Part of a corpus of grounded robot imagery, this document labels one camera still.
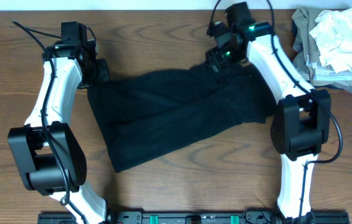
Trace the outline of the black t-shirt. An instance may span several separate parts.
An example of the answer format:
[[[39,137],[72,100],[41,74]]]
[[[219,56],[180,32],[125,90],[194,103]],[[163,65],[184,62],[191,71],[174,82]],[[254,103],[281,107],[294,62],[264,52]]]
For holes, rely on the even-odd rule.
[[[276,109],[259,71],[238,64],[157,70],[97,85],[87,97],[115,172],[242,123],[264,123]]]

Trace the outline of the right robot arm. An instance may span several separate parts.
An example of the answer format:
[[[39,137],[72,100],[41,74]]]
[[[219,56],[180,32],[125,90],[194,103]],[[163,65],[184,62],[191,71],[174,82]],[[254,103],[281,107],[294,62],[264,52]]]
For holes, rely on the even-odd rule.
[[[259,71],[276,103],[270,136],[282,163],[278,213],[272,223],[318,223],[310,206],[314,165],[328,139],[330,96],[296,71],[286,56],[272,22],[255,22],[246,2],[226,9],[227,22],[209,23],[207,35],[216,46],[206,53],[215,72],[246,60]]]

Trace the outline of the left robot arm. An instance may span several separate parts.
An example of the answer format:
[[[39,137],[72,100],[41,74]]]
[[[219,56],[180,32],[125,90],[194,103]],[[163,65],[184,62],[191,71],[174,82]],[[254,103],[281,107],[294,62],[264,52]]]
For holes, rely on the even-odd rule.
[[[63,22],[61,35],[43,47],[44,79],[23,126],[11,128],[8,143],[25,188],[58,201],[69,213],[42,214],[39,223],[113,223],[107,201],[87,180],[85,154],[70,128],[75,93],[109,79],[98,59],[91,28]]]

